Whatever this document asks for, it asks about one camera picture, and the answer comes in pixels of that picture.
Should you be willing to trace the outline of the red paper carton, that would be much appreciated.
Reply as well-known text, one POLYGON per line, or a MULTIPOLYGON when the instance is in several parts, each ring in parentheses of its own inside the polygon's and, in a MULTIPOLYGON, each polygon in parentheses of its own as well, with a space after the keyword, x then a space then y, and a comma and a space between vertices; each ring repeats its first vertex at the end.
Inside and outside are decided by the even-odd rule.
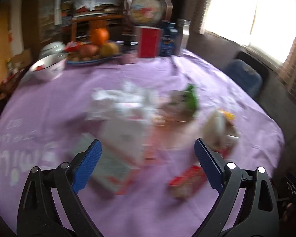
POLYGON ((174 198, 188 199, 207 181, 207 176, 199 163, 195 163, 168 183, 174 198))

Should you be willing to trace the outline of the green snack wrapper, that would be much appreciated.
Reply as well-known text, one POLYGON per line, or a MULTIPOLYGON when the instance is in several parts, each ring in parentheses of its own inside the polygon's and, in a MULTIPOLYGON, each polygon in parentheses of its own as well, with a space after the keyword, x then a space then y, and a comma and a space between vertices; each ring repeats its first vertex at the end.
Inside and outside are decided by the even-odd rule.
POLYGON ((187 117, 193 117, 198 110, 198 99, 194 84, 188 84, 184 90, 175 90, 171 94, 170 108, 187 117))

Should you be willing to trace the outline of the white plastic bag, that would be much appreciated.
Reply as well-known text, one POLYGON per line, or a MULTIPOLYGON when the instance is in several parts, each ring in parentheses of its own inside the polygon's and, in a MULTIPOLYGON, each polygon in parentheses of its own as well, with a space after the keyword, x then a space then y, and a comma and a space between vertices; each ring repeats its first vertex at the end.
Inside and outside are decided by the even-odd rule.
POLYGON ((87 120, 139 120, 152 125, 159 105, 158 91, 138 87, 131 81, 124 81, 122 88, 95 89, 86 112, 87 120))

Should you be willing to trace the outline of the purple tablecloth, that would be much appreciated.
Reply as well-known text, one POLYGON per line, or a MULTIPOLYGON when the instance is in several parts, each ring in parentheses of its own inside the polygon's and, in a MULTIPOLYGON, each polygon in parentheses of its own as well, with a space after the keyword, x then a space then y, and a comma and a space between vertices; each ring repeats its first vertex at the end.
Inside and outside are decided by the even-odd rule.
POLYGON ((214 109, 235 115, 240 140, 229 160, 272 174, 285 144, 281 129, 264 110, 219 69, 187 51, 182 57, 141 59, 121 65, 67 67, 52 81, 27 74, 0 117, 0 215, 16 228, 20 197, 32 167, 56 168, 70 161, 84 133, 97 139, 101 121, 87 120, 97 89, 120 90, 125 81, 150 88, 161 97, 192 83, 199 97, 200 115, 191 125, 161 126, 146 132, 138 123, 112 124, 110 146, 131 151, 147 141, 156 157, 144 165, 123 195, 114 195, 90 180, 79 198, 105 236, 191 236, 207 216, 218 192, 204 182, 191 198, 174 198, 168 183, 193 162, 194 142, 214 109))

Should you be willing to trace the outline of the blue fruit plate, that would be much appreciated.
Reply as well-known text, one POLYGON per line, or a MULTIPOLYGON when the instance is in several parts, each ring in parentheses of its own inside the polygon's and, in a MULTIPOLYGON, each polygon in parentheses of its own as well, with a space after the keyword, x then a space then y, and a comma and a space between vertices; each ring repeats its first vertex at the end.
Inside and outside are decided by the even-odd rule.
POLYGON ((79 58, 75 53, 62 53, 62 55, 66 58, 67 65, 70 66, 96 66, 121 56, 121 54, 115 54, 109 57, 94 56, 93 58, 79 58))

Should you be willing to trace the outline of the blue cushioned office chair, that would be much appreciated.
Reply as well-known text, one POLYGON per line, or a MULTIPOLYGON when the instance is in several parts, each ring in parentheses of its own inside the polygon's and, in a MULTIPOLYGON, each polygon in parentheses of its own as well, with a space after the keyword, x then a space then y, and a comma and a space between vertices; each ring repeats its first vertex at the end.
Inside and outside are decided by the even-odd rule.
POLYGON ((243 51, 236 54, 223 72, 252 98, 260 95, 270 76, 263 62, 243 51))

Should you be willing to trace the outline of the white floral bowl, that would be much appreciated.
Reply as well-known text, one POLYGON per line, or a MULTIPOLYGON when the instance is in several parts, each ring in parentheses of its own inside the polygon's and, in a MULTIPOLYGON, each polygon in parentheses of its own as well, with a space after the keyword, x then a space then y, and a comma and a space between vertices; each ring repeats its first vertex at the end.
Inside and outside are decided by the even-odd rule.
POLYGON ((29 72, 38 80, 52 81, 60 77, 65 69, 67 54, 57 53, 48 55, 36 61, 29 72))

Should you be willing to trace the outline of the red apple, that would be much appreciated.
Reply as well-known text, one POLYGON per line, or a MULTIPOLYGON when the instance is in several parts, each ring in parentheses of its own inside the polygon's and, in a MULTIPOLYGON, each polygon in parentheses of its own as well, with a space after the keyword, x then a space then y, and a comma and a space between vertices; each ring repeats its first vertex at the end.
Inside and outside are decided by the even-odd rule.
POLYGON ((99 47, 94 44, 84 44, 78 47, 80 57, 93 57, 98 54, 99 47))

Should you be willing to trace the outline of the yellow pear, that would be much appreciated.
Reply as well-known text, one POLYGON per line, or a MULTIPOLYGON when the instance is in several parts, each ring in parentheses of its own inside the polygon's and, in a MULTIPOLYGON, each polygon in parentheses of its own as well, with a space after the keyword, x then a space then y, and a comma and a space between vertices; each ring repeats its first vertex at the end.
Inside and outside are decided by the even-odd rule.
POLYGON ((107 42, 103 44, 99 49, 99 54, 102 58, 115 56, 119 54, 119 46, 115 42, 107 42))

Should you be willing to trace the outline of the dark supplement bottle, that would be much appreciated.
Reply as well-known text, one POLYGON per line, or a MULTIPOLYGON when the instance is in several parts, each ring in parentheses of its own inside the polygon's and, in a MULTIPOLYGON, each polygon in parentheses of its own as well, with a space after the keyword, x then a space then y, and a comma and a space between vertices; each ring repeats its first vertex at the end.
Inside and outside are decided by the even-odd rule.
POLYGON ((121 45, 121 63, 134 64, 137 62, 137 41, 124 41, 121 45))

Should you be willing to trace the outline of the orange fruit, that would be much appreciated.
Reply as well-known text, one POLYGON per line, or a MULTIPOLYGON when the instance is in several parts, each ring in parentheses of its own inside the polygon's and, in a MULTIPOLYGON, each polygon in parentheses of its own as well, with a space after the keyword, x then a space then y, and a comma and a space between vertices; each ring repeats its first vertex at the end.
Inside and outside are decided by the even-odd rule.
POLYGON ((105 28, 96 28, 91 31, 90 42, 97 46, 104 45, 109 40, 110 34, 105 28))

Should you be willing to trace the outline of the red flat box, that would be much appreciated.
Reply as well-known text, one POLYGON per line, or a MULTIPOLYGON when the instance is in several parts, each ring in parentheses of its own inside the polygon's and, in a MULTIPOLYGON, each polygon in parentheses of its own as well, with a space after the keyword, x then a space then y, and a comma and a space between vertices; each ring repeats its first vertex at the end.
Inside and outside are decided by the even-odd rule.
POLYGON ((163 30, 156 27, 136 26, 137 53, 139 58, 159 56, 163 30))

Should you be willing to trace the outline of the blue fish oil bottle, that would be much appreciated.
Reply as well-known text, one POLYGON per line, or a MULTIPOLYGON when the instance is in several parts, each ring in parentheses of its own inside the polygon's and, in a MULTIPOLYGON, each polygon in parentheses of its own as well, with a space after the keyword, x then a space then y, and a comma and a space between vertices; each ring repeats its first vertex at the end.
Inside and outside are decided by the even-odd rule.
POLYGON ((178 30, 175 28, 175 23, 170 23, 168 21, 163 21, 161 26, 163 33, 161 38, 159 56, 169 57, 174 54, 178 30))

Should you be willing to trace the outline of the silver metal bottle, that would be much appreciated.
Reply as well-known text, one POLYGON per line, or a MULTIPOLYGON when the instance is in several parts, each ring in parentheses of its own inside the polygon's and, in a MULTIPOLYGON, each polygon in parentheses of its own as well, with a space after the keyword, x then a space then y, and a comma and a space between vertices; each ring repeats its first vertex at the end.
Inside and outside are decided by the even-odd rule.
POLYGON ((178 19, 176 29, 178 31, 175 43, 175 56, 181 56, 186 49, 189 39, 190 21, 185 19, 178 19))

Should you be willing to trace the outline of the wooden glass cabinet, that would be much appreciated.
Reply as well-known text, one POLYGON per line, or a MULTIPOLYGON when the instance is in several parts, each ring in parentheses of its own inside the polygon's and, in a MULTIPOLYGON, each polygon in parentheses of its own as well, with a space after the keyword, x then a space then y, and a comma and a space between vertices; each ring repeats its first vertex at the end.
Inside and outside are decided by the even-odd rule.
POLYGON ((55 0, 22 0, 23 45, 38 58, 41 49, 56 40, 55 0))

